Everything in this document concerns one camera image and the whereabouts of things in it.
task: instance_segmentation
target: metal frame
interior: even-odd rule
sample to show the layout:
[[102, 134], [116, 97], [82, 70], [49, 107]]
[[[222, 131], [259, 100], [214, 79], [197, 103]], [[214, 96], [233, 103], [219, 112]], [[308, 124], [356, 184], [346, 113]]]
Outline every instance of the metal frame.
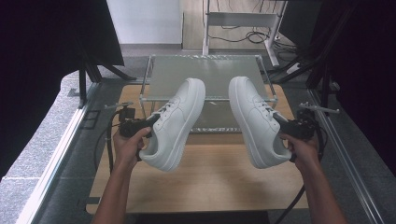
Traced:
[[271, 29], [271, 34], [268, 40], [264, 41], [267, 48], [268, 56], [270, 57], [273, 67], [279, 66], [279, 61], [272, 48], [283, 16], [283, 11], [287, 1], [280, 2], [279, 11], [276, 14], [262, 14], [262, 13], [233, 13], [233, 12], [210, 12], [210, 0], [206, 0], [205, 13], [205, 33], [204, 43], [202, 46], [203, 55], [209, 54], [209, 26], [253, 26], [253, 27], [268, 27]]
[[[96, 93], [98, 86], [99, 84], [92, 83], [88, 92], [90, 98]], [[44, 198], [50, 188], [53, 178], [55, 177], [61, 166], [64, 155], [69, 149], [74, 139], [74, 136], [78, 131], [78, 127], [81, 124], [90, 105], [91, 102], [88, 101], [87, 104], [85, 104], [82, 108], [76, 110], [71, 121], [67, 125], [67, 128], [64, 131], [64, 135], [62, 136], [58, 146], [55, 148], [55, 151], [53, 152], [52, 157], [50, 158], [49, 163], [47, 164], [47, 167], [43, 172], [43, 175], [38, 180], [37, 184], [35, 185], [34, 191], [32, 192], [25, 206], [23, 207], [23, 210], [21, 211], [20, 216], [17, 220], [18, 224], [32, 223], [37, 211], [40, 209], [41, 204], [44, 201]]]
[[[149, 56], [146, 74], [145, 74], [145, 76], [143, 78], [142, 89], [140, 90], [140, 94], [139, 94], [139, 104], [140, 104], [140, 107], [143, 110], [143, 116], [144, 116], [145, 119], [149, 116], [146, 113], [146, 108], [145, 108], [145, 105], [144, 105], [145, 102], [151, 102], [151, 107], [150, 107], [150, 112], [149, 112], [151, 114], [155, 110], [156, 103], [168, 102], [169, 99], [170, 99], [169, 97], [163, 97], [163, 98], [159, 97], [159, 98], [155, 98], [155, 99], [149, 99], [148, 97], [145, 97], [146, 85], [150, 83], [149, 75], [152, 74], [152, 71], [153, 71], [154, 66], [155, 66], [154, 65], [155, 64], [155, 57], [156, 57], [156, 55]], [[265, 70], [265, 66], [264, 66], [264, 62], [263, 62], [262, 56], [261, 55], [254, 55], [254, 57], [256, 59], [257, 66], [259, 67], [260, 70], [263, 71], [263, 74], [262, 74], [262, 76], [264, 76], [263, 84], [267, 84], [267, 85], [270, 86], [270, 91], [271, 91], [271, 94], [272, 94], [272, 97], [268, 96], [268, 99], [264, 99], [264, 100], [265, 100], [265, 102], [271, 103], [272, 104], [272, 108], [275, 108], [276, 105], [277, 105], [278, 98], [277, 98], [275, 89], [274, 89], [274, 87], [273, 87], [273, 85], [271, 83], [271, 79], [269, 78], [269, 76], [268, 76], [268, 74], [267, 74], [267, 72]], [[210, 97], [210, 98], [205, 98], [205, 101], [206, 102], [229, 102], [230, 99], [229, 98], [222, 98], [222, 97], [221, 98]], [[207, 128], [207, 129], [211, 133], [240, 133], [240, 129], [239, 128], [216, 128], [216, 129]], [[193, 128], [192, 132], [193, 133], [205, 133], [206, 132], [205, 130], [206, 130], [205, 128]]]
[[[314, 101], [314, 105], [319, 105], [320, 100], [317, 93], [313, 90], [308, 90], [308, 93]], [[332, 125], [332, 121], [330, 120], [329, 116], [326, 116], [325, 112], [321, 111], [318, 111], [318, 116], [323, 122], [326, 132], [329, 134], [330, 140], [332, 141], [338, 158], [343, 164], [346, 175], [348, 176], [352, 187], [356, 191], [356, 194], [361, 201], [361, 205], [366, 212], [367, 217], [370, 219], [370, 222], [375, 224], [384, 223], [384, 220], [379, 214], [378, 208], [372, 195], [370, 194], [363, 179], [361, 178], [361, 174], [359, 173], [358, 169], [353, 164], [352, 159], [349, 157], [346, 147], [344, 146], [340, 136]]]

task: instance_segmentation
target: glass panel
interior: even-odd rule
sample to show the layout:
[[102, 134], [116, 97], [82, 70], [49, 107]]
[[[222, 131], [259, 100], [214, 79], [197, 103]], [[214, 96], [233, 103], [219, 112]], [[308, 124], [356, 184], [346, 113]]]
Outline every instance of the glass panel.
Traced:
[[199, 78], [205, 83], [206, 98], [201, 116], [192, 131], [240, 132], [228, 102], [228, 86], [233, 77], [249, 77], [259, 95], [269, 100], [259, 69], [262, 66], [260, 61], [260, 56], [255, 55], [152, 57], [148, 70], [148, 76], [151, 75], [150, 89], [144, 101], [168, 101], [186, 78]]

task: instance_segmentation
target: wooden board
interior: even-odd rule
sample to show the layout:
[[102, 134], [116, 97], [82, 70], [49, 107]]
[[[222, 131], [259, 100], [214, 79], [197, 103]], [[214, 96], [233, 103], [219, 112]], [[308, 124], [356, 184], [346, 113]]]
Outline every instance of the wooden board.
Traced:
[[[292, 119], [282, 89], [277, 85], [274, 88], [279, 99], [276, 109]], [[140, 89], [138, 85], [125, 86], [120, 103], [132, 100], [137, 106]], [[136, 117], [143, 118], [141, 110], [136, 110]], [[108, 156], [104, 150], [90, 197], [101, 197], [108, 178]], [[157, 170], [143, 161], [136, 165], [127, 212], [284, 209], [302, 184], [300, 173], [291, 162], [267, 169], [254, 168], [241, 133], [190, 134], [180, 165], [174, 172]], [[305, 196], [295, 208], [307, 208]], [[87, 205], [91, 214], [96, 209], [97, 204]]]

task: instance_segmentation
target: sneaker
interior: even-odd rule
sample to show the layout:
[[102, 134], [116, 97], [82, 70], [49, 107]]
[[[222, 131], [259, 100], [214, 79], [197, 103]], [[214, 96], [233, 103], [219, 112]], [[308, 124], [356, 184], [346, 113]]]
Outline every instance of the sneaker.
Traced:
[[288, 120], [265, 103], [247, 77], [234, 77], [228, 94], [253, 166], [263, 169], [288, 161], [291, 153], [278, 136], [280, 125], [274, 115]]
[[204, 82], [197, 78], [187, 78], [176, 95], [151, 115], [160, 117], [152, 127], [148, 146], [139, 152], [142, 161], [162, 171], [175, 170], [190, 130], [201, 114], [204, 101]]

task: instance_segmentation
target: metal bracket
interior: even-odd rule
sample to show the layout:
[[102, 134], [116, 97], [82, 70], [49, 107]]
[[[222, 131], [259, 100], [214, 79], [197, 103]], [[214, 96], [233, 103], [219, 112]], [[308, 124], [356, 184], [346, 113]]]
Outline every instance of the metal bracket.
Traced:
[[322, 112], [334, 113], [334, 114], [340, 113], [340, 109], [333, 110], [333, 109], [329, 109], [329, 108], [325, 108], [325, 107], [321, 107], [321, 106], [317, 106], [317, 105], [311, 105], [308, 102], [306, 102], [305, 104], [300, 103], [299, 107], [310, 109], [310, 110], [318, 110], [318, 111], [322, 111]]
[[121, 104], [105, 105], [105, 109], [117, 108], [120, 106], [128, 106], [128, 105], [133, 105], [133, 104], [134, 104], [134, 102], [128, 101], [128, 102], [121, 103]]

